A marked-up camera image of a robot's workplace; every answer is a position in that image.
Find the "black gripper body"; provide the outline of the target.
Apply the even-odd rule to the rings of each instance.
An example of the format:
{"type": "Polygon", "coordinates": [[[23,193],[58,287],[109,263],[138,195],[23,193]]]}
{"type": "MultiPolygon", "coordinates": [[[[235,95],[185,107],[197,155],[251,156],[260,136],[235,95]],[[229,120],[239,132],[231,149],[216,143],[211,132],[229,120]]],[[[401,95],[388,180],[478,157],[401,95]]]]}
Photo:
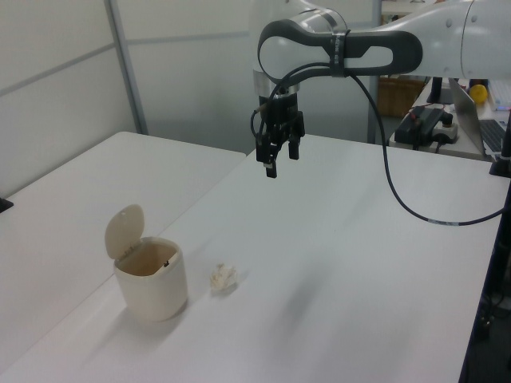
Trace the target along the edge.
{"type": "Polygon", "coordinates": [[[289,138],[300,136],[300,111],[296,93],[276,94],[272,99],[258,96],[259,107],[256,112],[261,122],[256,126],[256,135],[268,138],[289,138]]]}

